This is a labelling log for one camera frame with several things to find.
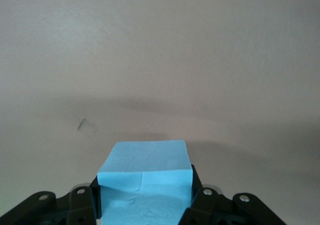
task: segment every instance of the block top face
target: block top face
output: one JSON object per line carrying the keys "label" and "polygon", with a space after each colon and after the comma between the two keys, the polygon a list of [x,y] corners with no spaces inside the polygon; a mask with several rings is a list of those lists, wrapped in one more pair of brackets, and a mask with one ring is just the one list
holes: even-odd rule
{"label": "block top face", "polygon": [[185,141],[117,142],[98,173],[191,170]]}

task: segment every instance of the table surface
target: table surface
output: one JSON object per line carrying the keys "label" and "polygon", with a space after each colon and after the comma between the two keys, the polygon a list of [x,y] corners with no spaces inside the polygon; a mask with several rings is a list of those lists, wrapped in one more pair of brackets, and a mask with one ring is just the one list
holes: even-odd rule
{"label": "table surface", "polygon": [[320,0],[0,0],[0,214],[185,140],[204,184],[320,222]]}

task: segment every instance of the block front face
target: block front face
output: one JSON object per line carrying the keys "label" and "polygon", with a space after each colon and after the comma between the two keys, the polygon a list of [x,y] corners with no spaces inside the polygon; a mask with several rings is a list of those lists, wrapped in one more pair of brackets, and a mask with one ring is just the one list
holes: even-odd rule
{"label": "block front face", "polygon": [[192,181],[183,140],[118,142],[98,172],[102,224],[178,224]]}

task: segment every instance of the gray background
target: gray background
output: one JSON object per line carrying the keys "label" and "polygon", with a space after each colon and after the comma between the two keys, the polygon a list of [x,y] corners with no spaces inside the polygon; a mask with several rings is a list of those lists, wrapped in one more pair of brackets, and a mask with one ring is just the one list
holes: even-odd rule
{"label": "gray background", "polygon": [[0,214],[183,139],[203,183],[319,224],[319,61],[320,0],[0,0]]}

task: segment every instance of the light blue box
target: light blue box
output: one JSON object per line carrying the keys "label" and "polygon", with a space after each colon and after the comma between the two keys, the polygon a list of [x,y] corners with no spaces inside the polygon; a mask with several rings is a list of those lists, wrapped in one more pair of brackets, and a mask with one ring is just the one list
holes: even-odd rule
{"label": "light blue box", "polygon": [[118,142],[97,177],[102,225],[177,225],[191,205],[183,140]]}

